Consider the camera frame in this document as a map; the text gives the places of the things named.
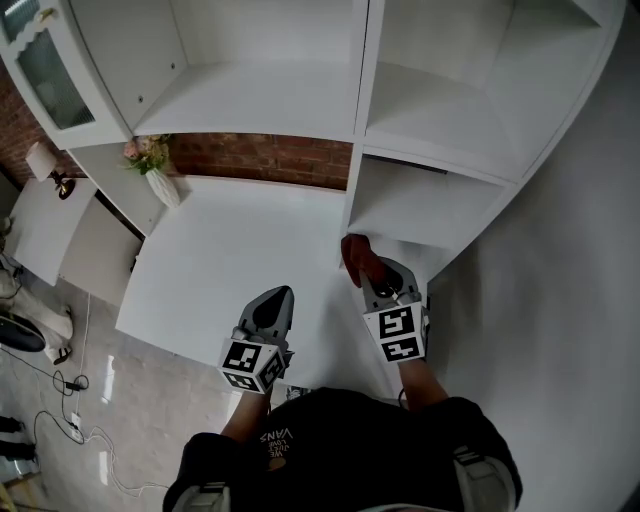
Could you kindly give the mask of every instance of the white vase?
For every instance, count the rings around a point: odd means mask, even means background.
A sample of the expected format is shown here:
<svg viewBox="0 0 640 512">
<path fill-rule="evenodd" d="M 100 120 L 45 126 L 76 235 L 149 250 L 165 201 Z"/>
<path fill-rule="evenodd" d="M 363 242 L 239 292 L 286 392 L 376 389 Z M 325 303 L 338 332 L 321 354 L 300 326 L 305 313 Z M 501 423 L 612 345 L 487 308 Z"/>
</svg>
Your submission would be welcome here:
<svg viewBox="0 0 640 512">
<path fill-rule="evenodd" d="M 145 176 L 158 199 L 166 204 L 169 208 L 177 208 L 180 206 L 180 196 L 171 179 L 157 169 L 148 171 Z"/>
</svg>

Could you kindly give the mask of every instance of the black shoe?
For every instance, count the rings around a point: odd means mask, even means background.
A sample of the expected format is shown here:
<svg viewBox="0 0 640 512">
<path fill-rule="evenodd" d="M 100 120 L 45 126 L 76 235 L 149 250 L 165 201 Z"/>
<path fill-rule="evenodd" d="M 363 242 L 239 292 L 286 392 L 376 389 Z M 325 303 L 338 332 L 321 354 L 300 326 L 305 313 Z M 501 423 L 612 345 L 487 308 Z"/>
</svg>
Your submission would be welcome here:
<svg viewBox="0 0 640 512">
<path fill-rule="evenodd" d="M 67 359 L 69 359 L 69 356 L 71 355 L 71 349 L 70 348 L 61 348 L 60 350 L 58 350 L 58 354 L 60 355 L 60 357 L 58 357 L 58 359 L 56 359 L 53 362 L 54 366 L 58 366 L 59 364 L 62 364 Z"/>
</svg>

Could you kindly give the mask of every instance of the pink flower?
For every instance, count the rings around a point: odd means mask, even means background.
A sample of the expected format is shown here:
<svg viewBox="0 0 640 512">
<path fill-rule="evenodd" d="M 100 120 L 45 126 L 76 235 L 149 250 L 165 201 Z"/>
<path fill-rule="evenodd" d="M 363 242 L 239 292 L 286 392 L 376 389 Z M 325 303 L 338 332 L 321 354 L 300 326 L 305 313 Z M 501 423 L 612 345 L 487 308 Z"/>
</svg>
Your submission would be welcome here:
<svg viewBox="0 0 640 512">
<path fill-rule="evenodd" d="M 153 139 L 149 135 L 136 138 L 136 146 L 140 153 L 147 153 L 153 147 Z"/>
<path fill-rule="evenodd" d="M 140 156 L 135 141 L 130 140 L 124 145 L 124 156 L 127 158 L 138 158 Z"/>
</svg>

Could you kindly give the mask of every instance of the glass cabinet door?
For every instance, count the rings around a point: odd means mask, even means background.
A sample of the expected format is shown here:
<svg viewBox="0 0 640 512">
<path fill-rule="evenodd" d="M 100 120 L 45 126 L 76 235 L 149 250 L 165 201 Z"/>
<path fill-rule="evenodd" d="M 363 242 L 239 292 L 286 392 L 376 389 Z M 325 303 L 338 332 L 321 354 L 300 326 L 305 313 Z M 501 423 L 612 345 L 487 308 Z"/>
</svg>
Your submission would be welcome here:
<svg viewBox="0 0 640 512">
<path fill-rule="evenodd" d="M 95 121 L 67 73 L 48 30 L 39 32 L 20 53 L 18 66 L 59 129 Z"/>
<path fill-rule="evenodd" d="M 0 0 L 2 59 L 60 148 L 124 142 L 131 132 L 95 68 L 68 0 Z"/>
</svg>

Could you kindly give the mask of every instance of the red brick wall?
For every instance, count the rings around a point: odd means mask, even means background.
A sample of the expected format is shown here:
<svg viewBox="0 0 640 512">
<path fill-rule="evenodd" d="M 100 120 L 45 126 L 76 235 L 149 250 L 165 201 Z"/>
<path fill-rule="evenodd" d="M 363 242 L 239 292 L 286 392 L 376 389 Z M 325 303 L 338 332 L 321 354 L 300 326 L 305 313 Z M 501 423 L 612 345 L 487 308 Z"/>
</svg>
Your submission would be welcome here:
<svg viewBox="0 0 640 512">
<path fill-rule="evenodd" d="M 177 134 L 178 174 L 279 181 L 345 190 L 352 145 L 324 139 L 242 133 Z"/>
<path fill-rule="evenodd" d="M 39 141 L 46 144 L 58 159 L 58 172 L 66 172 L 68 176 L 84 176 L 66 151 L 60 151 L 49 140 L 47 134 L 38 124 L 29 107 L 13 84 L 7 69 L 0 60 L 0 164 L 20 185 L 33 177 L 24 157 L 31 145 Z"/>
<path fill-rule="evenodd" d="M 58 172 L 84 176 L 66 151 L 59 151 L 22 100 L 0 61 L 0 164 L 23 185 L 33 174 L 25 161 L 40 141 L 56 155 Z M 347 188 L 351 144 L 306 137 L 239 133 L 186 133 L 172 138 L 178 174 L 225 176 Z"/>
</svg>

